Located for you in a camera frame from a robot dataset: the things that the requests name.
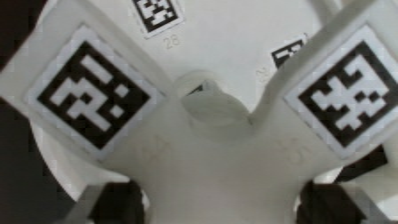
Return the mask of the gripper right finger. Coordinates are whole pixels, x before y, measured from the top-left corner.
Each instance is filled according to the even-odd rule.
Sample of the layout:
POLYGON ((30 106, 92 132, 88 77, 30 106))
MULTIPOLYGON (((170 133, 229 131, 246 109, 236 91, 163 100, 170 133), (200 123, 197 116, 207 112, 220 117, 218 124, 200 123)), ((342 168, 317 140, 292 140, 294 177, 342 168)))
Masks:
POLYGON ((353 185, 307 182, 300 191, 294 224, 398 224, 353 185))

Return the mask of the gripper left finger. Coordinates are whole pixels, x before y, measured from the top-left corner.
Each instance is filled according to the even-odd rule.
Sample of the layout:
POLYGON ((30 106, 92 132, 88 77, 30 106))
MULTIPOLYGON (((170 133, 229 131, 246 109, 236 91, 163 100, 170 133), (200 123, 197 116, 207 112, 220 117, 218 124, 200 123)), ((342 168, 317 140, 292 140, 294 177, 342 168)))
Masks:
POLYGON ((53 224, 143 224, 143 194, 133 181, 88 185, 53 224))

